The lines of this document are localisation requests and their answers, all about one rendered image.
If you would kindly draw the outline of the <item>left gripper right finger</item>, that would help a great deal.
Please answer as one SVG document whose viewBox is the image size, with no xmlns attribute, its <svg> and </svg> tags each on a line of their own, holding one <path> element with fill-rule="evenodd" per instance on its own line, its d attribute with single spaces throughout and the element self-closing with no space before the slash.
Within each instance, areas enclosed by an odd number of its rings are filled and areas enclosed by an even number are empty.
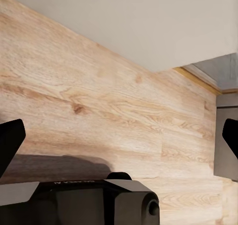
<svg viewBox="0 0 238 225">
<path fill-rule="evenodd" d="M 238 159 L 238 121 L 226 119 L 222 136 Z"/>
</svg>

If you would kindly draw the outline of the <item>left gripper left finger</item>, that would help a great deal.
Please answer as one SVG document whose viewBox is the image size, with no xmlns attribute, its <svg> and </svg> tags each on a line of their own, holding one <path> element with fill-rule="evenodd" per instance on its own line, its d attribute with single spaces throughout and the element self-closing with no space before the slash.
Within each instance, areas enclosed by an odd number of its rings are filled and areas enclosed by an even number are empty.
<svg viewBox="0 0 238 225">
<path fill-rule="evenodd" d="M 0 124 L 0 178 L 26 138 L 21 119 Z"/>
</svg>

